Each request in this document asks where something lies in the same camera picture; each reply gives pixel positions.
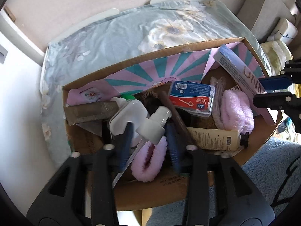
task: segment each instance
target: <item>metal bolt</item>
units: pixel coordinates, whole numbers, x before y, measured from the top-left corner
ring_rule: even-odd
[[[186,149],[190,151],[194,151],[197,150],[198,148],[195,145],[190,144],[186,146]]]
[[[220,156],[221,156],[222,158],[224,158],[224,159],[228,159],[228,158],[231,157],[231,155],[229,155],[227,152],[222,152],[222,153],[220,153]]]
[[[115,146],[113,145],[113,144],[106,144],[104,147],[103,147],[103,149],[105,149],[105,150],[111,150],[111,149],[114,149],[115,148]]]
[[[79,156],[80,156],[80,153],[77,152],[77,151],[72,152],[72,154],[71,154],[71,157],[72,157],[72,158],[79,158]]]

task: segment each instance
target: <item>barcode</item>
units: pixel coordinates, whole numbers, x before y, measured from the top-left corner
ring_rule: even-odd
[[[231,137],[227,137],[227,145],[231,145]]]
[[[187,88],[187,84],[177,83],[176,88],[186,89]]]

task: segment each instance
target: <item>pink fleece slipper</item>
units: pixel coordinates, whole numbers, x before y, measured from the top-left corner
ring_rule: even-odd
[[[253,117],[252,110],[250,108],[249,98],[242,91],[238,91],[236,94],[240,99],[240,106],[242,108],[245,117],[245,123],[243,126],[242,133],[245,134],[246,132],[249,132],[249,134],[251,134],[252,130],[254,129],[254,117]]]
[[[249,134],[254,129],[254,117],[248,96],[242,91],[225,90],[222,97],[221,117],[225,129]]]
[[[166,137],[163,136],[155,146],[147,142],[138,152],[131,164],[133,176],[142,182],[151,182],[160,172],[167,148]]]

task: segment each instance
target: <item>bedsheet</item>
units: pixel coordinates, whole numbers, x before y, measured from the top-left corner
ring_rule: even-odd
[[[50,43],[42,76],[41,115],[55,165],[60,166],[71,152],[63,119],[62,86],[144,53],[229,37],[246,37],[271,75],[253,34],[218,0],[171,0],[129,9]]]

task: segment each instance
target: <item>tan tube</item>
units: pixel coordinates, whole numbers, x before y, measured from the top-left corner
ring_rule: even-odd
[[[240,146],[240,133],[233,130],[203,129],[187,127],[196,145],[202,149],[237,150]]]

